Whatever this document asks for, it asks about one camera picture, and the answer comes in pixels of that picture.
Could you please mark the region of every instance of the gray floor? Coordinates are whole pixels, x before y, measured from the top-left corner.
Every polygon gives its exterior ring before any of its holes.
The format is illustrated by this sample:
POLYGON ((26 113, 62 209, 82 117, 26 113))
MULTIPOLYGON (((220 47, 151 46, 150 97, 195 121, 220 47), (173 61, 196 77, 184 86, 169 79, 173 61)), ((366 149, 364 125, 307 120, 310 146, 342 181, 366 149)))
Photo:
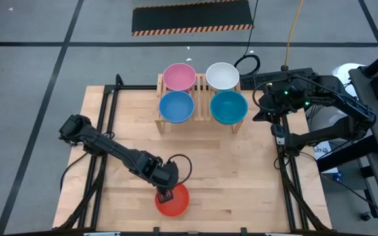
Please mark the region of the gray floor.
MULTIPOLYGON (((0 1, 0 42, 59 42, 59 47, 0 47, 0 217, 54 65, 78 0, 0 1)), ((156 5, 175 3, 157 0, 156 5)), ((251 1, 253 10, 255 1, 251 1)), ((284 42, 299 1, 259 0, 253 42, 284 42)), ((365 0, 378 29, 378 1, 365 0)), ((246 41, 248 31, 189 33, 131 37, 132 9, 153 5, 141 0, 84 0, 71 42, 220 42, 246 41)), ((378 57, 378 42, 358 0, 305 0, 293 42, 322 43, 321 47, 293 47, 289 67, 312 67, 320 74, 348 62, 369 64, 378 57), (339 47, 328 48, 339 43, 339 47), (357 47, 340 43, 370 43, 357 47)), ((283 47, 251 47, 261 57, 260 72, 278 71, 283 47)), ((87 85, 113 83, 120 73, 126 84, 154 85, 156 74, 169 64, 186 62, 203 72, 214 62, 233 64, 245 47, 69 47, 57 75, 24 179, 19 187, 5 233, 47 230, 52 226, 59 197, 59 179, 69 148, 57 130, 68 115, 78 113, 87 85)), ((251 69, 240 65, 240 72, 251 69)), ((371 180, 373 189, 377 186, 371 180)), ((343 189, 326 191, 333 227, 351 233, 378 235, 378 219, 361 222, 357 214, 368 206, 343 189)))

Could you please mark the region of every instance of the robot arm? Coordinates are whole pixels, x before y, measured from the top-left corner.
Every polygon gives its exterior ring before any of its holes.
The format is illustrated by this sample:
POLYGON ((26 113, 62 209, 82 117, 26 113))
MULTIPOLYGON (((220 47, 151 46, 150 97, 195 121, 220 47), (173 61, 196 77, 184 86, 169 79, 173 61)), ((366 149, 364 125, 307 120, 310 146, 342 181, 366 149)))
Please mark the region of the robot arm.
POLYGON ((83 142, 84 150, 92 155, 109 153, 118 158, 134 175, 157 187, 159 201, 173 198, 171 190, 177 185, 179 170, 174 161, 163 163, 147 151, 128 149, 91 126, 90 119, 82 115, 71 115, 59 130, 60 139, 66 143, 83 142))
POLYGON ((307 144, 334 138, 359 140, 366 135, 376 120, 371 108, 348 94, 338 78, 331 75, 309 78, 287 75, 285 79, 272 82, 272 86, 265 86, 264 95, 259 99, 259 103, 256 99, 254 101, 261 110, 253 120, 273 123, 272 134, 280 138, 285 137, 285 150, 289 155, 298 155, 307 144), (334 106, 347 116, 339 119, 331 127, 307 134, 285 134, 279 125, 280 117, 309 105, 334 106))

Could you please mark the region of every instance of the wooden tabletop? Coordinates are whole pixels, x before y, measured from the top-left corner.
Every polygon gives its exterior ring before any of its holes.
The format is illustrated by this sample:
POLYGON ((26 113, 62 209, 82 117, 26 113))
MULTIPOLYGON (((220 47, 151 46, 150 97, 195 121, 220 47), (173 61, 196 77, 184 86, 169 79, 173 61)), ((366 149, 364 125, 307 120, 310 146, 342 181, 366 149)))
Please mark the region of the wooden tabletop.
MULTIPOLYGON (((81 114, 89 117, 93 126, 97 124, 103 88, 90 86, 85 93, 81 114)), ((152 231, 160 227, 161 231, 240 232, 241 227, 246 227, 249 232, 289 232, 280 172, 273 167, 277 154, 270 123, 252 122, 258 108, 252 102, 251 91, 242 94, 249 111, 237 134, 216 121, 197 121, 166 124, 165 134, 160 135, 154 122, 156 91, 120 90, 113 128, 115 141, 163 159, 176 153, 189 156, 194 167, 184 185, 190 193, 190 205, 178 218, 162 216, 154 204, 155 188, 109 156, 97 230, 152 231)), ((104 127, 109 107, 108 104, 104 127)), ((289 115, 288 121, 291 132, 308 132, 303 110, 289 115)), ((313 155, 311 148, 303 151, 313 155)), ((69 163, 82 154, 82 146, 72 148, 69 163)), ((89 159, 67 173, 54 226, 62 224, 80 202, 89 159)), ((187 162, 178 158, 175 161, 184 178, 187 162)), ((297 166, 305 201, 331 227, 316 163, 300 156, 297 166)), ((87 219, 92 207, 90 203, 87 219)), ((297 215, 296 225, 301 228, 297 215)))

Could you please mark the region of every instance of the orange and black striped mat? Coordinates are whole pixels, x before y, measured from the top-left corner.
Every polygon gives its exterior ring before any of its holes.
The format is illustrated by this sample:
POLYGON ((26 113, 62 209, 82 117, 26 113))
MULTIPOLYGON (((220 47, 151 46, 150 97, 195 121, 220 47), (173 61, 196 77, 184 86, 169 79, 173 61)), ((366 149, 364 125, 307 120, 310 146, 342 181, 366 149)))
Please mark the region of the orange and black striped mat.
POLYGON ((136 7, 132 36, 250 30, 252 16, 247 0, 136 7))

